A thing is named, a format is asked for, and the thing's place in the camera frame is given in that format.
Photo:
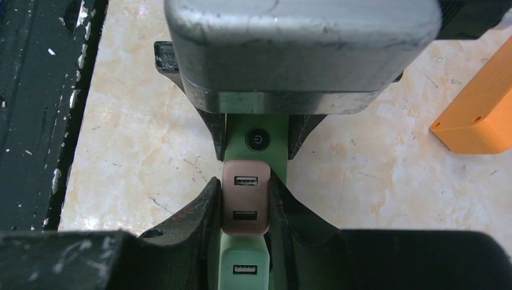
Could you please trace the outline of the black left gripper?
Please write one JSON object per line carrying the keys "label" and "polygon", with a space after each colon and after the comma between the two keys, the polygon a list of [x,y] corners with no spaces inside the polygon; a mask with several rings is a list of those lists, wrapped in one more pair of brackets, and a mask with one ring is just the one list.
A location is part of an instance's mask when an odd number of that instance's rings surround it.
{"label": "black left gripper", "polygon": [[488,30],[506,27],[511,0],[440,0],[441,28],[437,40],[476,40]]}

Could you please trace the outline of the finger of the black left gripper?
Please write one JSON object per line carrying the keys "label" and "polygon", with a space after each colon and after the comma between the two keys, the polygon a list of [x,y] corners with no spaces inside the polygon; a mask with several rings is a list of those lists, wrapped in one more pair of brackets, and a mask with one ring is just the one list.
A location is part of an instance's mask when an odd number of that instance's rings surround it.
{"label": "finger of the black left gripper", "polygon": [[177,50],[173,42],[156,41],[153,45],[158,73],[170,79],[187,96],[213,139],[216,158],[223,161],[226,149],[226,114],[219,112],[216,93],[201,85],[195,73],[202,73],[202,64]]}
{"label": "finger of the black left gripper", "polygon": [[350,77],[346,74],[325,73],[287,90],[288,159],[292,160],[308,135],[327,115],[348,115],[364,110],[403,73],[372,77],[369,74]]}

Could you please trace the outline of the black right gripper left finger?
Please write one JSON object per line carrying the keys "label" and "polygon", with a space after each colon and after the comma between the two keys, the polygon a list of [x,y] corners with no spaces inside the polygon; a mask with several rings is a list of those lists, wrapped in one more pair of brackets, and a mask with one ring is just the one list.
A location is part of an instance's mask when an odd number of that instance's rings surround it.
{"label": "black right gripper left finger", "polygon": [[3,231],[2,289],[207,289],[219,246],[220,181],[140,236],[117,231]]}

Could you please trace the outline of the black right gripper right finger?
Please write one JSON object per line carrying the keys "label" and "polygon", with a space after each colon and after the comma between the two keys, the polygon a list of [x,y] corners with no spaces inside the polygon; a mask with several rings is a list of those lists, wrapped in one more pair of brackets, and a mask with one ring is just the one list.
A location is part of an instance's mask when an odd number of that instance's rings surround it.
{"label": "black right gripper right finger", "polygon": [[275,289],[511,288],[511,260],[484,233],[339,229],[275,173],[269,215]]}

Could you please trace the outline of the green power strip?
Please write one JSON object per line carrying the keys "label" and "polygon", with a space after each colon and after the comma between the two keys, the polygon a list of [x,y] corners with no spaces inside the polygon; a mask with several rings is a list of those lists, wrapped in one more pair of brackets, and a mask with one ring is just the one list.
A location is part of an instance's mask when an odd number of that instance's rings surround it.
{"label": "green power strip", "polygon": [[[226,121],[226,151],[224,164],[230,160],[256,160],[266,162],[271,169],[279,173],[286,173],[286,143],[288,128],[287,117],[279,115],[228,115]],[[222,192],[221,201],[221,229],[222,230]],[[272,256],[269,242],[269,229],[263,235],[270,255],[269,288],[272,283]]]}

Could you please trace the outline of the pink usb plug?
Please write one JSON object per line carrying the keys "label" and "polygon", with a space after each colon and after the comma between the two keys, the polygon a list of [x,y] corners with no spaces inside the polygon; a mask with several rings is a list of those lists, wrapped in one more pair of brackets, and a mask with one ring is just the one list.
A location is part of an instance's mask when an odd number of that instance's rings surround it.
{"label": "pink usb plug", "polygon": [[262,236],[269,228],[270,166],[234,159],[222,172],[222,230],[230,236]]}

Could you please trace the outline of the light green usb plug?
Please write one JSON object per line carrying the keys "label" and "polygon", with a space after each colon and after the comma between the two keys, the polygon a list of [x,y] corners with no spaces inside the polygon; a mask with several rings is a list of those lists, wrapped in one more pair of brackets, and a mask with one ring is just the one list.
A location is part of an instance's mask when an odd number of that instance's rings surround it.
{"label": "light green usb plug", "polygon": [[269,288],[270,255],[263,236],[220,238],[218,289]]}

